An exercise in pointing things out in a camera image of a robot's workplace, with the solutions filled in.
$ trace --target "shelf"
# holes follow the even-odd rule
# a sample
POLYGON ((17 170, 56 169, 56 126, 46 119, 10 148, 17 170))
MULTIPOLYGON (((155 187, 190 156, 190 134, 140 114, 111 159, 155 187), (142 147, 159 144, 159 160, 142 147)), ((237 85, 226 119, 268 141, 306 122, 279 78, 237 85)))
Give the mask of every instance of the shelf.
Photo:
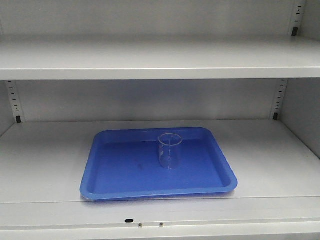
POLYGON ((68 234, 69 239, 78 239, 84 229, 91 229, 92 235, 87 231, 83 239, 115 239, 150 236, 148 227, 165 237, 200 236, 192 226, 203 228, 202 236, 232 235, 240 231, 239 226, 242 235, 252 235, 253 224, 258 224, 256 231, 261 228, 260 233, 270 233, 276 223, 276 231, 282 234, 297 233, 296 229, 318 233, 320 226, 320 160, 279 121, 22 123, 0 138, 0 152, 0 203, 4 206, 0 237, 5 239, 18 239, 21 233, 34 237, 37 231, 40 239, 52 229, 68 234), (164 127, 211 130, 238 179, 235 191, 113 202, 89 202, 81 197, 79 187, 95 134, 164 127), (134 223, 128 225, 125 219, 134 223), (179 228, 175 233, 170 227, 158 232, 161 222, 179 228), (138 223, 143 223, 144 230, 137 231, 138 223), (225 226, 225 230, 215 232, 215 227, 207 225, 225 226))
POLYGON ((3 37, 0 80, 316 78, 302 37, 3 37))

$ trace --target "cabinet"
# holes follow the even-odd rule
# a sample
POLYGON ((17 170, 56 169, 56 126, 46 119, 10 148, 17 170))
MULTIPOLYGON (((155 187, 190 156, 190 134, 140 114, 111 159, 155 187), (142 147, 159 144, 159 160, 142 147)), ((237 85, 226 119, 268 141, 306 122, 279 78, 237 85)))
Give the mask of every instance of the cabinet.
POLYGON ((0 237, 318 239, 319 12, 316 0, 0 0, 0 237), (212 131, 235 191, 81 198, 98 132, 191 126, 212 131))

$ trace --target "tray rim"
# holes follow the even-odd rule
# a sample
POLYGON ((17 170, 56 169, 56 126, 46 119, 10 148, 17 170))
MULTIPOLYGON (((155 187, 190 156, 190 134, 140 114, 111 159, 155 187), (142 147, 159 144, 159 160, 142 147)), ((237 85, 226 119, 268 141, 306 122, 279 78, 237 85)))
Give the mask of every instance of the tray rim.
POLYGON ((83 172, 83 177, 80 184, 80 193, 83 198, 90 201, 120 201, 120 200, 139 200, 139 199, 154 199, 154 198, 169 198, 169 197, 185 197, 185 196, 207 196, 207 195, 217 195, 223 194, 233 191, 238 186, 238 180, 235 176, 231 166, 229 165, 224 153, 222 152, 218 142, 216 141, 213 133, 204 127, 169 127, 169 128, 137 128, 137 129, 112 129, 112 130, 104 130, 97 133, 94 136, 92 141, 91 150, 89 153, 89 157, 83 172), (187 188, 188 193, 186 193, 186 189, 162 189, 156 191, 132 191, 132 192, 117 192, 117 193, 92 193, 89 192, 88 181, 90 178, 90 169, 93 166, 94 158, 96 154, 96 149, 99 146, 96 142, 100 135, 105 133, 112 132, 156 132, 156 131, 181 131, 181 130, 201 130, 210 136, 210 141, 216 146, 215 151, 219 155, 219 160, 223 165, 224 171, 227 177, 230 179, 230 184, 227 186, 219 186, 219 187, 201 187, 201 188, 187 188))

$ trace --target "blue tray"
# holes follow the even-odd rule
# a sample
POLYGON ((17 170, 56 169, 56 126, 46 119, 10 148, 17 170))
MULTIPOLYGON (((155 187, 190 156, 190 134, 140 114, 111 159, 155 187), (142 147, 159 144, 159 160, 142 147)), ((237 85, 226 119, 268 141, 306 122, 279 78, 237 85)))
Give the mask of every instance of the blue tray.
POLYGON ((82 178, 82 196, 94 201, 226 193, 238 184, 212 133, 201 127, 108 130, 98 133, 82 178), (159 163, 158 137, 183 138, 175 169, 159 163))

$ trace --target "clear beaker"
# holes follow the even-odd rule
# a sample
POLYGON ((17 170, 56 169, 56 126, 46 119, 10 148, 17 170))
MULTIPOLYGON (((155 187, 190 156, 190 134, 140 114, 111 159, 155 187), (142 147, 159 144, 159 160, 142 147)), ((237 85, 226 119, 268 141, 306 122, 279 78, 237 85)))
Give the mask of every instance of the clear beaker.
POLYGON ((159 136, 159 161, 165 169, 175 169, 180 164, 182 137, 175 133, 159 136))

